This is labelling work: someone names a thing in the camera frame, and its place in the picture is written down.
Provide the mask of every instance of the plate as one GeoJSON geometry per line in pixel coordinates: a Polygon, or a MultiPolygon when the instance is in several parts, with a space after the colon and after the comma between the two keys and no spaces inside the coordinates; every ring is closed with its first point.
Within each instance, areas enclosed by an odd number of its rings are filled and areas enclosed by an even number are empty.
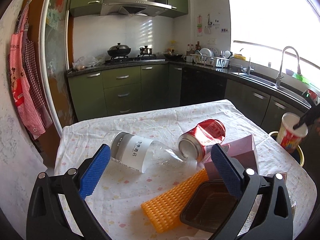
{"type": "Polygon", "coordinates": [[[212,55],[212,51],[209,50],[209,49],[207,49],[207,48],[202,48],[202,49],[200,50],[200,53],[201,53],[202,55],[206,55],[206,56],[210,56],[210,57],[213,56],[213,55],[212,55]]]}
{"type": "Polygon", "coordinates": [[[218,52],[218,50],[217,50],[216,48],[210,48],[210,50],[211,50],[211,52],[213,53],[213,55],[214,55],[215,57],[218,57],[218,56],[219,56],[219,52],[218,52]]]}

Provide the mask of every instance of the blue gripper pad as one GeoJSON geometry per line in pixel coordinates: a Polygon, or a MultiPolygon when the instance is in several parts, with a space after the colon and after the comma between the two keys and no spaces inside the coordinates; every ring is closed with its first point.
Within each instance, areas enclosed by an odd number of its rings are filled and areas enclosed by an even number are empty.
{"type": "Polygon", "coordinates": [[[229,194],[235,196],[237,199],[240,199],[242,196],[242,177],[219,144],[212,146],[211,159],[214,166],[217,168],[218,173],[221,176],[229,194]]]}
{"type": "Polygon", "coordinates": [[[80,179],[79,194],[83,200],[93,193],[109,161],[110,147],[104,145],[95,153],[92,162],[80,179]]]}

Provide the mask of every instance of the gas stove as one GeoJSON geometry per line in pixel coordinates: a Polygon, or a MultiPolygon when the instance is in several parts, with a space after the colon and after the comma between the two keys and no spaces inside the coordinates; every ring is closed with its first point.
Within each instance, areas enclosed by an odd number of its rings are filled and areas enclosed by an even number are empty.
{"type": "Polygon", "coordinates": [[[106,61],[106,64],[112,65],[112,64],[117,64],[120,62],[134,62],[134,61],[164,61],[164,59],[157,59],[155,54],[151,55],[138,55],[137,57],[111,57],[110,60],[106,61]]]}

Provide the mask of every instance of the power outlet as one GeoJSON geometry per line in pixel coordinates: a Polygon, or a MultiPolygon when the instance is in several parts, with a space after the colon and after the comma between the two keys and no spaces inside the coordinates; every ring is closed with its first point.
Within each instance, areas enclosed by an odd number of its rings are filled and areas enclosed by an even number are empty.
{"type": "Polygon", "coordinates": [[[216,38],[208,39],[208,44],[214,44],[214,45],[216,45],[216,44],[217,44],[217,39],[216,39],[216,38]]]}

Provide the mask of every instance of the faucet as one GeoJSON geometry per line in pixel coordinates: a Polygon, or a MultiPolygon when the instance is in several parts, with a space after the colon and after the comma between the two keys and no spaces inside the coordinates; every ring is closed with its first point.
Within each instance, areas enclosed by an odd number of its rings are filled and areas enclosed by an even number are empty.
{"type": "Polygon", "coordinates": [[[296,54],[297,54],[297,61],[298,61],[298,74],[301,74],[300,65],[299,65],[300,57],[299,57],[299,54],[298,54],[297,50],[296,50],[294,47],[286,46],[286,47],[282,50],[282,58],[281,58],[280,70],[279,70],[278,76],[277,76],[277,78],[276,78],[276,80],[277,80],[277,87],[280,86],[280,84],[281,84],[281,79],[284,78],[284,76],[281,76],[281,72],[282,72],[283,56],[284,56],[284,53],[285,53],[285,51],[286,51],[287,49],[293,49],[293,50],[296,52],[296,54]]]}
{"type": "Polygon", "coordinates": [[[250,65],[251,65],[251,56],[250,56],[250,58],[249,58],[249,66],[247,67],[247,75],[250,75],[250,71],[254,71],[254,69],[251,68],[250,65]]]}

